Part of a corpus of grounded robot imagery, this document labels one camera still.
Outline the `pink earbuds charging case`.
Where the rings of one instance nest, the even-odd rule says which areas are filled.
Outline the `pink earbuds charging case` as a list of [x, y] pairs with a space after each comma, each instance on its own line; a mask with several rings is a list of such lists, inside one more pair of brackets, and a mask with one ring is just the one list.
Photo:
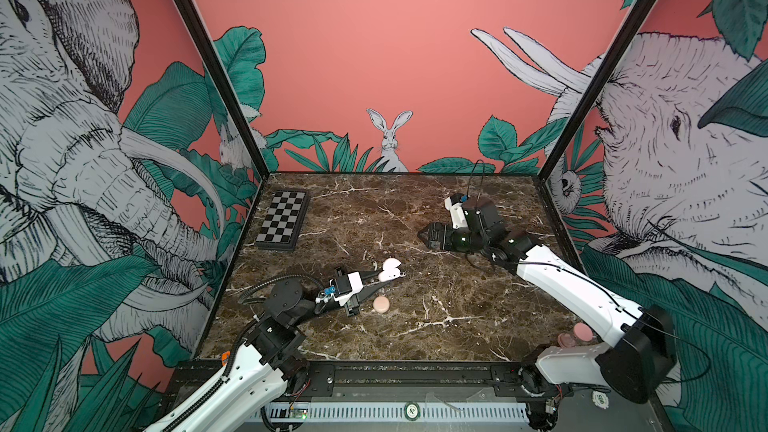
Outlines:
[[372, 303], [373, 310], [378, 314], [385, 314], [389, 311], [391, 303], [385, 296], [378, 296]]

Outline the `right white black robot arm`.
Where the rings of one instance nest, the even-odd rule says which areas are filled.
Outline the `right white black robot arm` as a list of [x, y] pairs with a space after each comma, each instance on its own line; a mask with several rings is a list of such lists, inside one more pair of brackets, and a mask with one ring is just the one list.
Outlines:
[[479, 254], [535, 285], [577, 315], [597, 345], [544, 348], [520, 370], [531, 395], [568, 385], [605, 387], [642, 404], [676, 364], [673, 323], [658, 306], [643, 308], [573, 268], [528, 232], [508, 226], [488, 199], [455, 194], [451, 223], [432, 222], [419, 239], [432, 250]]

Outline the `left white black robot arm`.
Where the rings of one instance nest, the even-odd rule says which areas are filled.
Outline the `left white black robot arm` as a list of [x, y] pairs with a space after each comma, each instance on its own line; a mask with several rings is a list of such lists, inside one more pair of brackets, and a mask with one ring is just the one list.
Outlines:
[[344, 309], [350, 315], [390, 281], [399, 269], [362, 274], [339, 272], [316, 294], [300, 274], [277, 277], [264, 313], [238, 335], [222, 368], [185, 401], [149, 425], [149, 431], [234, 431], [262, 407], [282, 396], [307, 361], [298, 354], [305, 335], [298, 325]]

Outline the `white round charging case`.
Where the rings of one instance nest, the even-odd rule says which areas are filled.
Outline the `white round charging case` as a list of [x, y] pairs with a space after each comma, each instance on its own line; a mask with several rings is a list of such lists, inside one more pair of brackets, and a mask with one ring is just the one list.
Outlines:
[[401, 261], [396, 258], [388, 258], [382, 264], [382, 270], [378, 273], [380, 282], [390, 282], [403, 276], [401, 270]]

